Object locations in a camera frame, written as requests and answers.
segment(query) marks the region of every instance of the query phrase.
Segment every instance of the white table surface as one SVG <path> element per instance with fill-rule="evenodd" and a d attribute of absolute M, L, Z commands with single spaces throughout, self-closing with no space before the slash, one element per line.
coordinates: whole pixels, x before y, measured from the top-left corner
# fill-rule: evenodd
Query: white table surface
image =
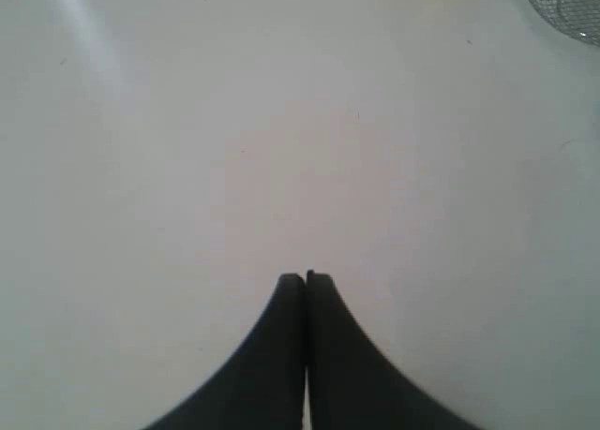
<path fill-rule="evenodd" d="M 527 0 L 0 0 L 0 428 L 136 429 L 283 272 L 489 429 L 600 419 L 600 51 Z"/>

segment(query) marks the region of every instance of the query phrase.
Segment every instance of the white surface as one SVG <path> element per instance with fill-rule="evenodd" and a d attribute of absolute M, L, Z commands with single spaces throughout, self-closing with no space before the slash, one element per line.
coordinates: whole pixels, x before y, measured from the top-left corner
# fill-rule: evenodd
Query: white surface
<path fill-rule="evenodd" d="M 526 0 L 0 0 L 0 427 L 133 429 L 278 274 L 486 428 L 600 419 L 600 51 Z"/>

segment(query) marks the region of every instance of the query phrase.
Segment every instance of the black rubber tip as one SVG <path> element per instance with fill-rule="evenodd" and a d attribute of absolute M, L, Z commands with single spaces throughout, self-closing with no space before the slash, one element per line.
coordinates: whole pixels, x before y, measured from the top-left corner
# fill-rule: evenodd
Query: black rubber tip
<path fill-rule="evenodd" d="M 285 274 L 258 322 L 217 373 L 148 430 L 300 430 L 305 283 Z"/>
<path fill-rule="evenodd" d="M 327 274 L 307 274 L 307 320 L 313 430 L 475 429 L 388 362 Z"/>

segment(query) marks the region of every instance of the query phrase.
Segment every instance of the metal mesh basket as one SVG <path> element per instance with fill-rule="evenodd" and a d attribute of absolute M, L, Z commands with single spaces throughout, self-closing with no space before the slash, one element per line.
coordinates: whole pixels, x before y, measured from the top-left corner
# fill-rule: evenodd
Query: metal mesh basket
<path fill-rule="evenodd" d="M 600 0 L 529 0 L 537 12 L 569 37 L 600 46 Z"/>

